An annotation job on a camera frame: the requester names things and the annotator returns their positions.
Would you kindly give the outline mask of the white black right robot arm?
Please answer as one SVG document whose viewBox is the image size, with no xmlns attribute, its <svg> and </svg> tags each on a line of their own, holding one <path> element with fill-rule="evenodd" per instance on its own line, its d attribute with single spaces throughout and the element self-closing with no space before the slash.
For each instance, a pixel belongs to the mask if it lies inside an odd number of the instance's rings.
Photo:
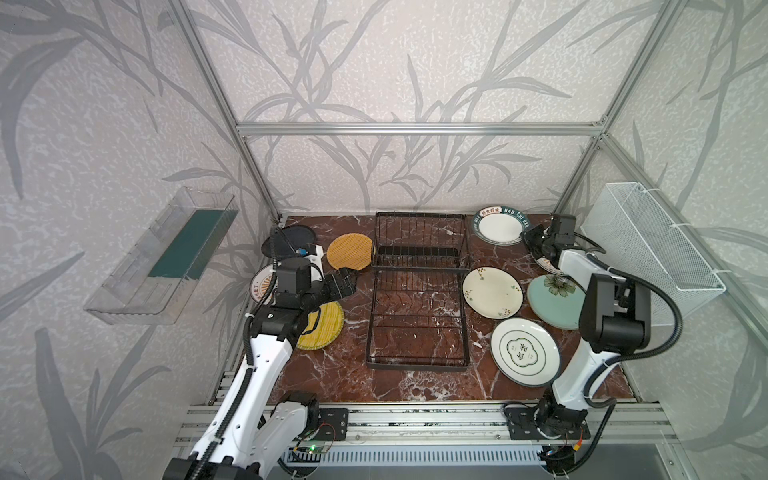
<svg viewBox="0 0 768 480">
<path fill-rule="evenodd" d="M 554 214 L 547 226 L 526 228 L 521 239 L 536 258 L 545 258 L 584 289 L 579 313 L 579 346 L 564 373 L 548 387 L 533 413 L 538 432 L 560 438 L 586 429 L 588 410 L 611 410 L 617 400 L 595 398 L 618 364 L 661 355 L 683 333 L 683 314 L 660 287 L 600 260 L 605 250 L 575 231 L 576 218 Z M 673 315 L 673 329 L 659 346 L 652 339 L 652 298 L 659 297 Z"/>
</svg>

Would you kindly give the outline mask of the mint green flower plate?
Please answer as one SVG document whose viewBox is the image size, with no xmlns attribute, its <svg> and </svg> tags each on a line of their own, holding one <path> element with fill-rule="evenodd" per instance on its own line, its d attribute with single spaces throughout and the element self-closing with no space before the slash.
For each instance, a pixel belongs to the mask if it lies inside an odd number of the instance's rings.
<svg viewBox="0 0 768 480">
<path fill-rule="evenodd" d="M 533 312 L 545 323 L 562 330 L 579 328 L 586 294 L 573 280 L 556 275 L 539 276 L 528 285 L 527 298 Z"/>
</svg>

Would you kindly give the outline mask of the white plate green text rim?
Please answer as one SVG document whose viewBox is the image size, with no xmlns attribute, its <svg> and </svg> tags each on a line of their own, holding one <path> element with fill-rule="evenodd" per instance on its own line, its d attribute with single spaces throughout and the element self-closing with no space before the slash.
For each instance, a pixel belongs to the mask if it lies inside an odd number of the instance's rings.
<svg viewBox="0 0 768 480">
<path fill-rule="evenodd" d="M 523 212 L 501 205 L 485 207 L 472 219 L 475 235 L 495 246 L 512 246 L 520 243 L 521 235 L 530 226 L 531 222 Z"/>
</svg>

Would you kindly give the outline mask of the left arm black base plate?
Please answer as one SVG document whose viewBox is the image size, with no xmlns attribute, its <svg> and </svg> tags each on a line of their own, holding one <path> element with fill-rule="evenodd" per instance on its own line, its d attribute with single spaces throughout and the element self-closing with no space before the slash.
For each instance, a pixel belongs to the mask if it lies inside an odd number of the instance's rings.
<svg viewBox="0 0 768 480">
<path fill-rule="evenodd" d="M 341 441 L 346 438 L 349 410 L 298 402 L 278 404 L 259 430 L 260 442 L 288 445 L 295 440 Z"/>
</svg>

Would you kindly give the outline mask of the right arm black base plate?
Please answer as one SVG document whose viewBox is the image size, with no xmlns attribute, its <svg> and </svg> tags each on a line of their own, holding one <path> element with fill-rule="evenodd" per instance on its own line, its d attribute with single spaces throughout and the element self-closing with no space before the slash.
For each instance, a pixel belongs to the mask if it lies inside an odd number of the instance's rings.
<svg viewBox="0 0 768 480">
<path fill-rule="evenodd" d="M 562 406 L 543 408 L 508 404 L 503 416 L 512 440 L 587 440 L 591 438 L 587 410 L 572 410 Z"/>
</svg>

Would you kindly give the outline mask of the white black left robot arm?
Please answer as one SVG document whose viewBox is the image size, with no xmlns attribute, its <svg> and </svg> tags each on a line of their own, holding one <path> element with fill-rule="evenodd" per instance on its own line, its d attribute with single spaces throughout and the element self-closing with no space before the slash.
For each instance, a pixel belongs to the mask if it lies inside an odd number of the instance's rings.
<svg viewBox="0 0 768 480">
<path fill-rule="evenodd" d="M 342 268 L 325 274 L 319 247 L 292 245 L 276 227 L 267 240 L 272 278 L 267 292 L 246 313 L 244 358 L 213 421 L 185 458 L 173 458 L 166 479 L 265 479 L 289 444 L 315 432 L 319 404 L 314 394 L 285 395 L 270 416 L 264 414 L 273 388 L 309 325 L 309 316 L 327 303 L 354 294 L 357 272 Z"/>
</svg>

